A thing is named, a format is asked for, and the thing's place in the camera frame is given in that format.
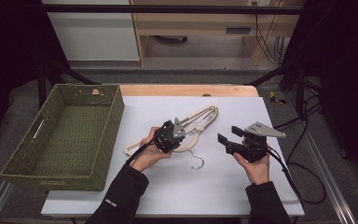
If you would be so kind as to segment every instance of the floor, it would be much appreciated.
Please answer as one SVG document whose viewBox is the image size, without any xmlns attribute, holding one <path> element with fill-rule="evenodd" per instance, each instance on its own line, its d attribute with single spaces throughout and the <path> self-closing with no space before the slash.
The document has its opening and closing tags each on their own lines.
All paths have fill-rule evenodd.
<svg viewBox="0 0 358 224">
<path fill-rule="evenodd" d="M 264 60 L 260 66 L 254 67 L 245 50 L 241 38 L 206 38 L 189 36 L 183 43 L 175 39 L 155 37 L 151 39 L 147 52 L 145 66 L 136 63 L 80 63 L 73 62 L 76 71 L 99 82 L 109 83 L 216 83 L 244 84 L 262 77 L 277 65 Z M 68 82 L 75 81 L 66 77 Z M 268 113 L 273 125 L 284 123 L 296 116 L 289 102 L 293 101 L 292 91 L 282 92 L 277 87 L 280 78 L 275 77 L 259 86 L 259 94 L 265 100 Z M 271 101 L 270 93 L 274 91 L 277 100 L 285 100 L 286 104 Z M 306 96 L 313 92 L 306 91 Z M 8 160 L 13 148 L 17 146 L 31 125 L 38 111 L 37 86 L 30 82 L 18 87 L 11 93 L 12 104 L 0 125 L 0 170 Z M 310 105 L 318 102 L 313 99 Z M 290 154 L 297 139 L 301 135 L 304 124 L 288 127 L 288 136 L 280 140 L 280 146 L 285 158 Z M 349 207 L 352 220 L 342 220 L 335 208 L 337 198 L 328 194 L 325 201 L 317 204 L 306 203 L 306 215 L 298 223 L 358 223 L 358 165 L 355 161 L 342 159 L 339 145 L 331 132 L 328 122 L 322 113 L 315 113 L 309 118 L 308 133 L 300 141 L 292 161 L 308 167 L 316 176 L 319 173 L 318 164 L 313 160 L 310 142 L 315 142 L 321 151 L 334 183 L 338 186 L 346 205 Z M 303 193 L 305 199 L 315 202 L 323 197 L 323 188 L 318 178 L 296 165 L 289 167 L 293 178 Z M 42 217 L 40 209 L 46 199 L 45 192 L 14 187 L 0 213 L 0 223 L 71 223 L 68 218 L 51 219 Z M 140 223 L 172 223 L 172 220 L 138 220 Z M 228 223 L 227 219 L 220 220 L 175 220 L 174 223 Z"/>
</svg>

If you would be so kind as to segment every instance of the black sleeve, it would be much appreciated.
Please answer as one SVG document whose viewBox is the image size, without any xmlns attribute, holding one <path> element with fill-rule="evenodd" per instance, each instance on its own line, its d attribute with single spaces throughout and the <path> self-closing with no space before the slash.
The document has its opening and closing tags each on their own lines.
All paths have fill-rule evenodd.
<svg viewBox="0 0 358 224">
<path fill-rule="evenodd" d="M 132 224 L 149 181 L 146 176 L 124 165 L 112 181 L 101 205 L 86 221 L 86 224 Z"/>
<path fill-rule="evenodd" d="M 281 199 L 272 182 L 251 185 L 246 188 L 251 214 L 249 224 L 290 224 L 291 220 L 283 208 Z"/>
</svg>

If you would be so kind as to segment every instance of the basket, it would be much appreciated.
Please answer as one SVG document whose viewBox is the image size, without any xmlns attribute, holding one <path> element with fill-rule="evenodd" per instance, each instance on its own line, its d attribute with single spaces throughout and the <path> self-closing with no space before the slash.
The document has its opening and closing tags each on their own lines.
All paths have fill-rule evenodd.
<svg viewBox="0 0 358 224">
<path fill-rule="evenodd" d="M 0 173 L 27 189 L 104 189 L 124 110 L 119 86 L 57 84 Z"/>
</svg>

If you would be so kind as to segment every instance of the hanger hook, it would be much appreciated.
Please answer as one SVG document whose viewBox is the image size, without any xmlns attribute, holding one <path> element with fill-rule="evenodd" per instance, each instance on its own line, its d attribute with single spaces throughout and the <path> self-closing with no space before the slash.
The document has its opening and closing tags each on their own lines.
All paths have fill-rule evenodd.
<svg viewBox="0 0 358 224">
<path fill-rule="evenodd" d="M 201 156 L 197 156 L 196 154 L 194 154 L 194 152 L 192 150 L 189 150 L 189 152 L 191 153 L 191 155 L 195 158 L 198 158 L 202 161 L 201 166 L 191 166 L 192 170 L 199 170 L 200 168 L 202 168 L 203 164 L 204 164 L 204 159 Z"/>
</svg>

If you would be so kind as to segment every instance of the person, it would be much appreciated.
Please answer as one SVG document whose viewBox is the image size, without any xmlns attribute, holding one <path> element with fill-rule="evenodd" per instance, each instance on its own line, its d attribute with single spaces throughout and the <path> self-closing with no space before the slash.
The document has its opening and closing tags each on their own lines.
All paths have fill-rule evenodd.
<svg viewBox="0 0 358 224">
<path fill-rule="evenodd" d="M 141 141 L 141 146 L 148 143 L 157 130 L 158 127 L 153 127 L 149 135 Z M 155 145 L 151 145 L 130 165 L 124 165 L 112 181 L 100 206 L 86 224 L 133 223 L 140 198 L 148 185 L 143 171 L 159 160 L 170 158 L 171 155 L 172 151 L 164 153 Z M 254 163 L 247 162 L 237 153 L 234 153 L 233 157 L 244 168 L 252 183 L 246 188 L 251 204 L 249 224 L 291 223 L 273 183 L 269 181 L 269 155 Z"/>
</svg>

